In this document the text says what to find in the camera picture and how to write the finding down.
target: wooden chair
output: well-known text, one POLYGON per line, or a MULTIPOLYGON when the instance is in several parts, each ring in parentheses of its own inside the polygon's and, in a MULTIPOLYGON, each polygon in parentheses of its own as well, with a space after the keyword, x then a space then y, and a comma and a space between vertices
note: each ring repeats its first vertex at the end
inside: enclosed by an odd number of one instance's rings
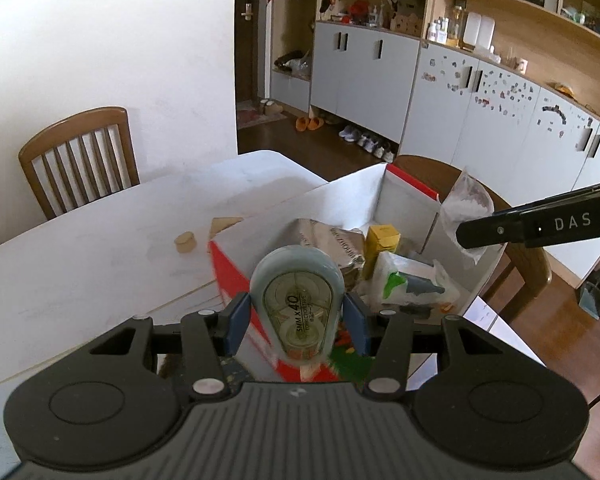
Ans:
POLYGON ((46 218, 140 184, 126 110, 87 110, 52 124, 18 155, 46 218))
MULTIPOLYGON (((451 192, 461 173, 458 168, 424 156, 401 155, 395 159, 394 164, 426 184, 426 186, 436 190, 441 201, 451 192)), ((491 196, 496 211, 510 207, 491 189, 486 186, 484 188, 491 196)), ((499 313, 500 317, 508 323, 551 283, 552 272, 546 253, 542 248, 529 249, 524 244, 510 243, 505 248, 505 254, 510 260, 509 265, 491 283, 482 298, 486 303, 489 303, 513 269, 517 269, 524 284, 499 313)))

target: cardboard box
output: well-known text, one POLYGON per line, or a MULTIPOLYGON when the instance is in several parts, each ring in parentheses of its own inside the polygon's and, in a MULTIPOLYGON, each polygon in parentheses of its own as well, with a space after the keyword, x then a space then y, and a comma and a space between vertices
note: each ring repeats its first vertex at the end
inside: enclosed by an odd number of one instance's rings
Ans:
MULTIPOLYGON (((426 258, 437 259, 466 289, 453 312, 461 316, 489 279, 504 247, 488 248, 474 266, 437 222, 439 211, 440 202, 435 190, 393 165, 376 164, 324 184, 225 229, 209 242, 224 303, 228 304, 238 292, 249 290, 251 274, 266 254, 288 245, 297 218, 313 218, 344 229, 360 228, 363 231, 371 224, 393 225, 402 237, 413 241, 418 252, 426 258)), ((285 380, 300 382, 307 377, 299 368, 286 364, 274 354, 254 310, 247 336, 285 380)), ((412 355, 410 373, 428 357, 429 354, 412 355)), ((313 381, 337 380, 325 365, 314 372, 310 374, 313 381)))

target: glass jar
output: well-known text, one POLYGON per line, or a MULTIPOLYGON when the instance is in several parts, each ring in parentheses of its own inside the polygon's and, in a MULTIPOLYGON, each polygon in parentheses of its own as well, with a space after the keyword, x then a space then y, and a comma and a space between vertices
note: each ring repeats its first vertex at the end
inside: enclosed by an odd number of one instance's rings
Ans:
POLYGON ((459 46, 462 38, 462 23, 464 22, 464 10, 455 6, 449 13, 449 26, 446 33, 446 44, 448 46, 459 46))

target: chair slat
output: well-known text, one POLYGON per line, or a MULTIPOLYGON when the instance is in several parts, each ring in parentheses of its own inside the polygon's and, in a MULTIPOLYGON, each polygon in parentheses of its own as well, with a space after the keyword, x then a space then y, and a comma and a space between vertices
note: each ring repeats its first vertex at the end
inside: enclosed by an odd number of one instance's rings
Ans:
POLYGON ((100 190, 98 189, 98 184, 96 184, 96 177, 93 174, 93 168, 91 167, 91 161, 89 159, 89 154, 87 153, 87 147, 84 145, 84 139, 82 138, 82 136, 78 137, 78 145, 80 146, 80 154, 82 155, 84 167, 87 170, 87 178, 89 179, 89 183, 91 184, 93 195, 96 197, 97 200, 101 197, 100 190))
POLYGON ((100 151, 100 145, 98 144, 98 137, 96 132, 89 133, 91 142, 93 143, 93 153, 96 156, 96 167, 101 179, 104 181, 104 187, 107 190, 107 195, 111 194, 111 184, 109 183, 109 177, 107 176, 107 170, 104 167, 104 161, 102 160, 102 152, 100 151))
POLYGON ((84 187, 84 182, 82 181, 82 174, 80 173, 80 169, 78 168, 78 163, 75 160, 74 150, 71 147, 69 141, 64 143, 66 147, 66 152, 69 155, 69 163, 71 164, 71 171, 74 174, 74 179, 76 184, 78 185, 78 190, 80 190, 80 196, 85 204, 89 203, 89 196, 87 195, 87 189, 84 187))
POLYGON ((62 196, 60 195, 60 190, 58 189, 58 184, 56 184, 56 178, 54 177, 53 172, 51 171, 51 166, 49 166, 48 160, 46 160, 46 153, 41 155, 42 164, 45 165, 45 173, 46 177, 49 179, 49 184, 51 184, 51 189, 54 192, 54 196, 56 197, 56 201, 60 206, 60 210, 63 213, 66 213, 66 207, 64 206, 64 202, 62 201, 62 196))
POLYGON ((109 162, 111 163, 111 167, 113 168, 113 176, 116 179, 116 183, 118 184, 118 189, 123 190, 124 187, 122 186, 122 177, 120 176, 120 168, 118 167, 116 153, 113 151, 113 144, 111 142, 109 127, 105 126, 103 130, 104 143, 107 147, 107 156, 109 157, 109 162))
POLYGON ((66 174, 66 170, 64 168, 64 162, 62 161, 62 157, 60 156, 60 151, 58 148, 54 148, 54 156, 56 157, 56 164, 58 165, 58 171, 60 172, 60 178, 62 179, 62 183, 64 184, 64 190, 69 196, 69 200, 71 201, 71 205, 74 206, 74 209, 78 209, 78 202, 75 199, 74 189, 69 182, 69 177, 66 174))

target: plastic bag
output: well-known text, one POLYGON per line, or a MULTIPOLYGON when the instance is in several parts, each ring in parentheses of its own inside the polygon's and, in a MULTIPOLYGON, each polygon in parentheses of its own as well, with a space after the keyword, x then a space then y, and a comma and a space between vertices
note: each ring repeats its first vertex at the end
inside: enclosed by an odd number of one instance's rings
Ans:
POLYGON ((460 292, 438 261, 429 266, 383 251, 378 254, 369 296, 374 305, 440 305, 452 304, 460 292))
POLYGON ((474 264, 478 263, 487 248, 465 249, 458 243, 456 229, 461 222, 484 218, 491 214, 493 214, 493 200, 489 193, 480 182, 463 171, 440 207, 440 221, 447 236, 462 254, 474 261, 474 264))

